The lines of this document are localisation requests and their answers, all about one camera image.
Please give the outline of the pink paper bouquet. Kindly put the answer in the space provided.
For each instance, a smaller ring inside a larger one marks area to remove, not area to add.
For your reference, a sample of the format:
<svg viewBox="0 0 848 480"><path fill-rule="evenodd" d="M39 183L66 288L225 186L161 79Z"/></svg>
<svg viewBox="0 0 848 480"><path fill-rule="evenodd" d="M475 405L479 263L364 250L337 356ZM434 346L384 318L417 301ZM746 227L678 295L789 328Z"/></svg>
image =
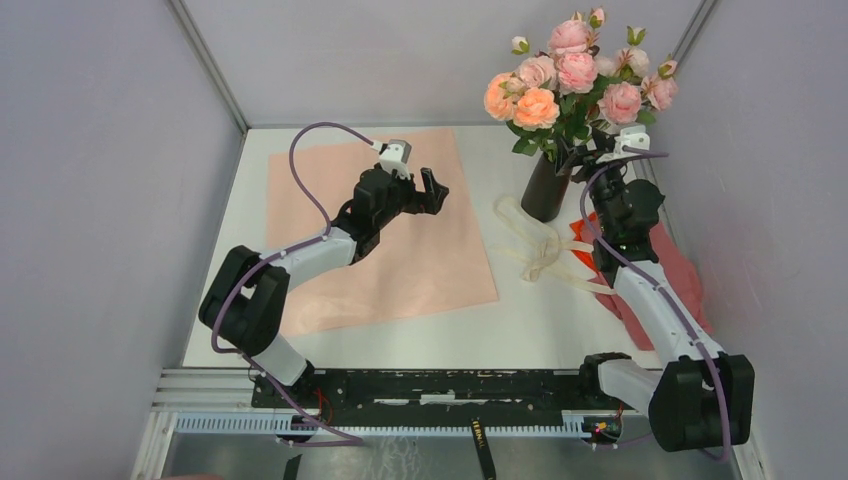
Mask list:
<svg viewBox="0 0 848 480"><path fill-rule="evenodd" d="M286 337L416 317L499 299L479 222L451 129L396 135L412 147L411 170L431 168L450 192L438 215L399 215L381 229L367 258L309 280L286 299ZM296 152L297 173L331 218L352 198L360 174L376 163L360 142ZM324 227L297 187L288 154L268 157L266 244L286 247Z"/></svg>

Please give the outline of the cream printed ribbon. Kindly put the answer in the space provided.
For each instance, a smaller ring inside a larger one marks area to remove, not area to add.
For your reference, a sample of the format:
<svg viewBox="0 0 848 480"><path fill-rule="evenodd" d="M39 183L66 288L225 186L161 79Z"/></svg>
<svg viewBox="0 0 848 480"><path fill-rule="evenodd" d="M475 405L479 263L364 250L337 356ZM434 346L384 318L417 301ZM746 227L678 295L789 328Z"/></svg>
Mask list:
<svg viewBox="0 0 848 480"><path fill-rule="evenodd" d="M608 286L579 277L560 259L562 252L588 251L586 243L564 239L555 228L530 217L515 197L505 195L498 198L494 202L493 212L523 245L522 249L496 245L493 250L522 265L520 278L523 281L536 282L542 273L547 273L578 290L604 295L615 293Z"/></svg>

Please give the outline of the white rose stem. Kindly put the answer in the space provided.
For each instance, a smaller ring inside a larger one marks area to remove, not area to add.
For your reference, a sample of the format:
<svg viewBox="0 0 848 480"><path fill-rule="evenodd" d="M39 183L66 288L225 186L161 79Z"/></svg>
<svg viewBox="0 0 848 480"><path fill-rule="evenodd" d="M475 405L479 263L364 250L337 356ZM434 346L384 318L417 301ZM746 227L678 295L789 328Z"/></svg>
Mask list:
<svg viewBox="0 0 848 480"><path fill-rule="evenodd" d="M555 90L557 71L554 60L545 53L530 56L529 42L525 37L515 36L511 40L512 53L527 55L506 83L511 93L523 92L531 88Z"/></svg>

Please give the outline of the small pink rose stem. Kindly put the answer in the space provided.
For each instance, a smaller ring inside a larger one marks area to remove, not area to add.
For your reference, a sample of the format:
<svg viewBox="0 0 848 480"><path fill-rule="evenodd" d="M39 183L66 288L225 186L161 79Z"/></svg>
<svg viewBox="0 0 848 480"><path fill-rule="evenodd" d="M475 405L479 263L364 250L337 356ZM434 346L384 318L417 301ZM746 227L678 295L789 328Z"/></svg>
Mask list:
<svg viewBox="0 0 848 480"><path fill-rule="evenodd" d="M589 131L586 113L579 113L580 101L594 88L599 76L595 61L599 29L606 20L601 7L588 13L576 11L557 25L548 40L548 54L554 61L559 94L562 133L572 143Z"/></svg>

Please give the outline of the peach pink rose stems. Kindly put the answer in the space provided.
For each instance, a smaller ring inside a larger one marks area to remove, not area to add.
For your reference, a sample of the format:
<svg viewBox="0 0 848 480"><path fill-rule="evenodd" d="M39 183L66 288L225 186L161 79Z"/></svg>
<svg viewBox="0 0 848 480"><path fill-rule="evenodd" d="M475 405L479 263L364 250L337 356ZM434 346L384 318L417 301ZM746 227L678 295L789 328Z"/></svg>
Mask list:
<svg viewBox="0 0 848 480"><path fill-rule="evenodd" d="M485 112L504 123L516 136L512 152L532 156L541 153L552 162L560 148L556 126L561 110L554 92L527 87L513 73L496 75L483 96Z"/></svg>

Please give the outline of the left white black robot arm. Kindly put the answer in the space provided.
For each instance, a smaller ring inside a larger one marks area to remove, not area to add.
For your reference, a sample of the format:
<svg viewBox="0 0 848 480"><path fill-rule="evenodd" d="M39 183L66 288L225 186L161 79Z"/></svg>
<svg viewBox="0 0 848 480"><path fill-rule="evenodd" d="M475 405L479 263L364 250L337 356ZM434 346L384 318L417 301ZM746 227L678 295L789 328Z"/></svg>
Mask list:
<svg viewBox="0 0 848 480"><path fill-rule="evenodd" d="M313 365L281 334L286 298L298 286L332 270L353 265L379 244L380 232L401 214L440 212L449 195L431 169L420 171L423 188L379 166L363 172L351 199L329 229L312 238L261 254L244 245L225 256L202 299L198 320L212 332L211 345L261 367L276 383L275 392L290 407L306 405L314 394L307 375Z"/></svg>

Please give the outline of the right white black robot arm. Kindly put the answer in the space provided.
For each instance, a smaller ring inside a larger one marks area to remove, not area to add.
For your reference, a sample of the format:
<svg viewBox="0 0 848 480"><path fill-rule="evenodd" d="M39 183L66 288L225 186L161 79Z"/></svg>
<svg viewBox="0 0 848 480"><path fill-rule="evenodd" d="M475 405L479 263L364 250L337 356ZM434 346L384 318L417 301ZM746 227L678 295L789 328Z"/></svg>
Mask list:
<svg viewBox="0 0 848 480"><path fill-rule="evenodd" d="M642 125L617 134L593 131L567 149L558 169L574 168L583 184L580 206L595 221L592 258L614 294L635 315L662 364L649 371L624 354L588 357L577 382L580 400L602 408L614 398L645 416L653 438L667 452L721 450L726 458L751 434L754 367L730 355L696 321L674 291L650 233L660 223L665 197L645 179L627 181L624 167L660 157Z"/></svg>

